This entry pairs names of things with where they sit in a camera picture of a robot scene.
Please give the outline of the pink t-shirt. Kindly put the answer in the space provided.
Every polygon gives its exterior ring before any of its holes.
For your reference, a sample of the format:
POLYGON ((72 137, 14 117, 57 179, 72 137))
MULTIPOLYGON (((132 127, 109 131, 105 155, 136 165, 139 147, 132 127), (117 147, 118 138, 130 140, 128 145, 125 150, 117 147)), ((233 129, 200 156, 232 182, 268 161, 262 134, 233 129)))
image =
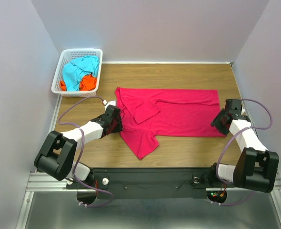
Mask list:
POLYGON ((224 136, 211 126, 220 112, 217 90, 118 87, 114 93, 124 112, 120 135, 139 160, 159 146, 158 135, 224 136))

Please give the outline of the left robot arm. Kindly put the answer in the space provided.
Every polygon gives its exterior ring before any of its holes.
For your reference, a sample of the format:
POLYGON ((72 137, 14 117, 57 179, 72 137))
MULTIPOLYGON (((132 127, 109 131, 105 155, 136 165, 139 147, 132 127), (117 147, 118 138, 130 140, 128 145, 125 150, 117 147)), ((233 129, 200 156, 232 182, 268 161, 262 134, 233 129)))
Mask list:
POLYGON ((103 114, 83 126, 76 126, 63 133, 49 132, 35 158, 34 166, 58 181, 73 179, 82 187, 89 188, 96 184, 93 171, 74 160, 76 150, 88 142, 122 130, 121 109, 109 104, 105 106, 103 114))

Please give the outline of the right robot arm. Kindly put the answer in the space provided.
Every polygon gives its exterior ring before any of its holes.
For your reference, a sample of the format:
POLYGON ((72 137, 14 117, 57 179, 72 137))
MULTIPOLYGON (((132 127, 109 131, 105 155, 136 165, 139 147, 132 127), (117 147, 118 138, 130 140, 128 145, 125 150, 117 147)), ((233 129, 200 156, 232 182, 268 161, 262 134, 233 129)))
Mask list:
POLYGON ((257 127, 244 114, 242 100, 227 99, 225 107, 213 119, 211 126, 221 134, 232 134, 229 141, 236 141, 241 155, 236 165, 221 163, 228 145, 223 149, 218 161, 210 167, 208 183, 221 183, 235 187, 270 193, 273 190, 279 164, 279 156, 261 143, 255 134, 257 127))

